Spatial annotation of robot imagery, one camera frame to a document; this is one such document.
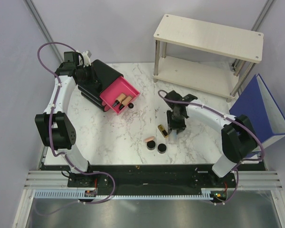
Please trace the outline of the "black round drawer knob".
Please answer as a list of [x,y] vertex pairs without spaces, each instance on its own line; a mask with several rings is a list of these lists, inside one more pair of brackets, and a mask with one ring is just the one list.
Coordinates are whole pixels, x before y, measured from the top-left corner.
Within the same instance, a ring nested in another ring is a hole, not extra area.
[[130,109],[133,109],[133,108],[134,108],[134,104],[133,104],[133,103],[129,103],[128,107],[129,107]]

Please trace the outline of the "beige foundation bottle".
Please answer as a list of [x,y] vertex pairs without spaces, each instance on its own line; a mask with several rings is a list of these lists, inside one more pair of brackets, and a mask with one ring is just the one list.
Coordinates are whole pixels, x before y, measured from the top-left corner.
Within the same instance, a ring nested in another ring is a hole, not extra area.
[[118,106],[124,99],[126,98],[126,95],[124,93],[121,93],[112,104],[112,107]]

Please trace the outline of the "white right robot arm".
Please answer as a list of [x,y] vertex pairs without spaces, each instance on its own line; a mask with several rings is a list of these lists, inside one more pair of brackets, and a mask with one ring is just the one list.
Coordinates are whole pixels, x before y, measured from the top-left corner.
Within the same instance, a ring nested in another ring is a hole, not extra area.
[[185,120],[195,118],[221,135],[223,154],[212,166],[209,184],[219,187],[225,176],[235,169],[257,146],[258,138],[250,119],[245,115],[234,116],[204,105],[194,95],[181,96],[174,90],[163,97],[167,111],[168,133],[178,135],[186,129]]

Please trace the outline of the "black drawer organizer cabinet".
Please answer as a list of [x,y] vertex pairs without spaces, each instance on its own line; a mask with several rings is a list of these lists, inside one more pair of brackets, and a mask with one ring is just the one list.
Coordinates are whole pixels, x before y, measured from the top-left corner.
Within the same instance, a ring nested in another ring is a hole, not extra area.
[[97,59],[90,66],[76,69],[75,76],[81,95],[103,112],[108,111],[109,108],[100,98],[100,95],[122,74]]

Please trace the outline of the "clear plastic bottle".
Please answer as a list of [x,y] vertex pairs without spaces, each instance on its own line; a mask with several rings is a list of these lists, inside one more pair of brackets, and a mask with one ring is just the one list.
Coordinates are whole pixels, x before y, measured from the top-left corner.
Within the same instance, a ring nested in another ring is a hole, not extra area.
[[169,144],[177,144],[177,143],[178,143],[177,131],[173,130],[169,134]]

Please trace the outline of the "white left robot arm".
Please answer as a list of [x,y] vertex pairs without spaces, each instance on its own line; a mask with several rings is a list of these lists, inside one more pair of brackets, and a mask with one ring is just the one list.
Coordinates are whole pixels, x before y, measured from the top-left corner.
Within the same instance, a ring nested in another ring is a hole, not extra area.
[[76,130],[67,116],[71,95],[77,83],[93,79],[90,52],[70,51],[64,53],[64,62],[52,71],[55,77],[50,101],[42,114],[35,116],[40,138],[54,157],[63,157],[71,172],[79,173],[78,181],[85,187],[93,185],[95,176],[88,171],[89,161],[76,145]]

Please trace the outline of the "beige foundation tube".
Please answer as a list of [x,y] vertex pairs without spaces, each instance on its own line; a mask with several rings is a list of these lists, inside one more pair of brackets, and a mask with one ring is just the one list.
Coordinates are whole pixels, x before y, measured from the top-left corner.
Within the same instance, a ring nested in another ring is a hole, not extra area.
[[126,107],[132,100],[131,96],[127,96],[120,104],[119,110],[122,110],[124,107]]

